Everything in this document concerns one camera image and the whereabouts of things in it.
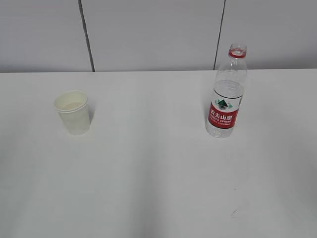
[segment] white paper cup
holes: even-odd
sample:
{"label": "white paper cup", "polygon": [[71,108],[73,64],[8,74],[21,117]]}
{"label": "white paper cup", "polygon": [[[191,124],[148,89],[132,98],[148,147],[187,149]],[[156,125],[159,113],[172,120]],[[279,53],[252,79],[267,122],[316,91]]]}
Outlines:
{"label": "white paper cup", "polygon": [[87,95],[80,91],[65,92],[54,101],[64,126],[72,135],[81,135],[89,130],[87,101]]}

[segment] table surface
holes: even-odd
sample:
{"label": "table surface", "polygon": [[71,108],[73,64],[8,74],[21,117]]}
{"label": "table surface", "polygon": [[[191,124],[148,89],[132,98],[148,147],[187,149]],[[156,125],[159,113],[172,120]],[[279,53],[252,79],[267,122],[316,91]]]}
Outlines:
{"label": "table surface", "polygon": [[[215,139],[214,71],[0,74],[0,237],[316,237],[316,76],[250,70]],[[81,136],[53,107],[72,89]]]}

